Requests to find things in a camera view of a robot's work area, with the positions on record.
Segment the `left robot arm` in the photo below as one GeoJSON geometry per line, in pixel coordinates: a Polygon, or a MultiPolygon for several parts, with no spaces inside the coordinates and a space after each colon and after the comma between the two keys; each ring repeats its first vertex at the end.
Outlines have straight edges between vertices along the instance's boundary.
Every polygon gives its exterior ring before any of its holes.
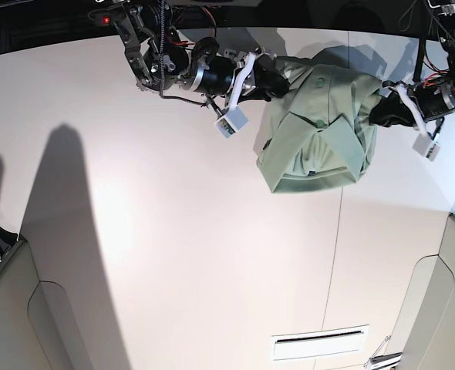
{"type": "Polygon", "coordinates": [[[385,81],[390,94],[370,112],[370,122],[382,127],[405,126],[427,139],[436,139],[445,118],[455,113],[455,1],[425,1],[436,25],[436,37],[447,54],[447,67],[430,59],[426,40],[418,46],[413,81],[385,81]]]}

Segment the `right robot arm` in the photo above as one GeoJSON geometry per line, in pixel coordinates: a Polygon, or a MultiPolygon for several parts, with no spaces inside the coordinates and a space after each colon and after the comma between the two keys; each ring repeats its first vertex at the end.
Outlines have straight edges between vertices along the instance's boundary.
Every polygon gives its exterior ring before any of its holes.
{"type": "Polygon", "coordinates": [[[124,46],[124,55],[137,87],[167,99],[166,90],[180,88],[204,97],[219,117],[250,100],[271,101],[289,90],[288,80],[277,70],[275,57],[263,49],[253,52],[221,49],[217,34],[196,42],[180,38],[180,19],[165,1],[113,1],[88,14],[97,26],[112,26],[124,46]]]}

